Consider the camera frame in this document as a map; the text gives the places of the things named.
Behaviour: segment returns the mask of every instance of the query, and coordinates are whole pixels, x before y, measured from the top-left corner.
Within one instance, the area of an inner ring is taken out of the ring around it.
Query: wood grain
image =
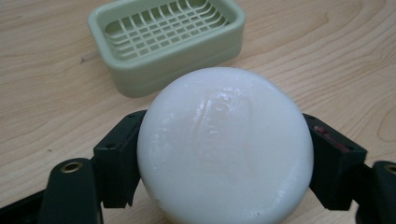
[[[89,158],[126,114],[148,108],[117,92],[86,20],[106,1],[0,0],[0,206],[46,187],[57,163]],[[236,0],[243,49],[224,66],[269,78],[305,112],[396,161],[396,1]],[[308,191],[284,223],[354,223]],[[140,185],[106,223],[167,223]]]

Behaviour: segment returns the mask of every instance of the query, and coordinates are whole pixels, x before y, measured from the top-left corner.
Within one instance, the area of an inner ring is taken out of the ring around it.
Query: table surface
[[[368,151],[396,161],[396,1],[236,0],[241,53],[223,66],[262,75]],[[123,118],[158,92],[117,92],[87,26],[97,1],[0,0],[0,207],[46,187],[53,166],[92,156]],[[283,223],[354,223],[309,190]],[[142,184],[106,223],[167,223]]]

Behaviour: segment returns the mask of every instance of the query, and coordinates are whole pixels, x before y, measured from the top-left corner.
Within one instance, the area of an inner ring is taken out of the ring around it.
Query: red marking
[[[335,141],[332,136],[329,134],[329,132],[327,132],[327,130],[321,126],[315,126],[314,127],[315,131],[317,133],[322,134],[324,137],[326,137],[330,142],[332,142],[337,148],[339,148],[342,152],[347,153],[349,152],[349,148],[344,146],[343,144]]]

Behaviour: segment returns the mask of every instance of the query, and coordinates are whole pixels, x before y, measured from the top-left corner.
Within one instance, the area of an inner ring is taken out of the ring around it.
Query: soap dish grid
[[[113,21],[105,35],[114,57],[130,61],[228,24],[208,0],[178,0]]]

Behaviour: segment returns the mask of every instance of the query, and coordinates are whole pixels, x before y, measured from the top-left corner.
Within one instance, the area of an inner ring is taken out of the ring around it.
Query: plastic tray
[[[236,56],[245,14],[230,0],[127,0],[95,9],[88,24],[117,89],[140,97]]]

